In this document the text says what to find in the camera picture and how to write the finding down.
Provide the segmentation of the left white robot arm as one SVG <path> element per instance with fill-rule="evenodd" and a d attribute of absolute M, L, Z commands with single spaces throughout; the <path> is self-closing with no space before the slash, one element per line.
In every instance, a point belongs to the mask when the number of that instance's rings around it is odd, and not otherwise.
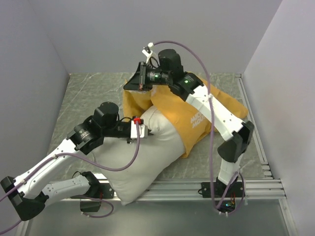
<path fill-rule="evenodd" d="M 101 197 L 101 184 L 92 172 L 82 172 L 61 182 L 50 181 L 76 159 L 85 160 L 86 155 L 101 146 L 106 137 L 131 138 L 131 132 L 135 130 L 139 139 L 140 124 L 137 117 L 120 118 L 118 106 L 104 102 L 38 164 L 17 177 L 1 180 L 5 197 L 11 201 L 20 220 L 33 219 L 47 206 L 69 197 Z"/>

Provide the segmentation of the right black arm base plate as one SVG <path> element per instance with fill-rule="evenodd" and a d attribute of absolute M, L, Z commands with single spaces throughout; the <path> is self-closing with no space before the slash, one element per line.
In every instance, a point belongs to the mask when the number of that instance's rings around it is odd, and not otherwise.
<path fill-rule="evenodd" d="M 222 197 L 226 189 L 226 185 L 221 183 L 218 179 L 216 179 L 216 181 L 213 182 L 213 185 L 214 185 L 215 198 Z M 200 194 L 203 198 L 210 198 L 211 197 L 210 182 L 202 182 L 201 188 L 198 190 L 198 194 Z M 232 184 L 228 188 L 227 194 L 225 195 L 226 198 L 230 198 L 230 197 L 240 198 L 244 196 L 245 196 L 245 188 L 242 182 L 238 181 L 238 179 L 232 182 Z"/>

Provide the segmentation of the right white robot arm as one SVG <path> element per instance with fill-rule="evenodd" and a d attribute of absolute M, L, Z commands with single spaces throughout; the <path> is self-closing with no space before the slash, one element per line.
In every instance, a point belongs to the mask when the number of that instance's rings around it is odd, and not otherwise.
<path fill-rule="evenodd" d="M 168 86 L 154 85 L 150 91 L 123 92 L 124 115 L 140 116 L 155 136 L 157 150 L 167 148 L 173 162 L 187 157 L 193 146 L 206 135 L 218 131 L 225 141 L 244 126 L 248 110 L 236 99 L 202 80 L 201 86 L 182 100 Z"/>

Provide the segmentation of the yellow pillowcase with blue lining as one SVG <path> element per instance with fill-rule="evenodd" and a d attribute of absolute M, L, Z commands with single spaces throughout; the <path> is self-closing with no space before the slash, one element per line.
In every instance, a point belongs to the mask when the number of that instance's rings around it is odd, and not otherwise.
<path fill-rule="evenodd" d="M 185 146 L 183 158 L 211 131 L 210 122 L 196 108 L 174 95 L 168 86 L 154 85 L 146 92 L 123 90 L 124 116 L 140 117 L 152 106 L 178 131 Z"/>

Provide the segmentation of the white pillow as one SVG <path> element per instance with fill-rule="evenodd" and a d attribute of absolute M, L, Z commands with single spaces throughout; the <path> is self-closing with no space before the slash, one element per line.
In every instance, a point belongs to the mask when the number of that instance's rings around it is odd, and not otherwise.
<path fill-rule="evenodd" d="M 142 116 L 151 135 L 140 140 L 135 161 L 120 172 L 102 170 L 116 191 L 122 205 L 135 201 L 152 184 L 157 176 L 185 152 L 185 147 L 175 127 L 155 107 Z M 127 165 L 136 150 L 136 142 L 105 138 L 104 144 L 93 151 L 95 161 L 105 167 L 121 168 Z"/>

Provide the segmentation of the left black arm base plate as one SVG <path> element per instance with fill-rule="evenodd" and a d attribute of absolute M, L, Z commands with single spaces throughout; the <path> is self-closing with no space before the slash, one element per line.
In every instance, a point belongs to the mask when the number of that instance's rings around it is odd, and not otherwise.
<path fill-rule="evenodd" d="M 114 198 L 114 190 L 109 182 L 93 183 L 85 194 L 79 194 L 71 197 L 78 199 L 80 196 L 96 198 L 96 199 L 112 199 Z"/>

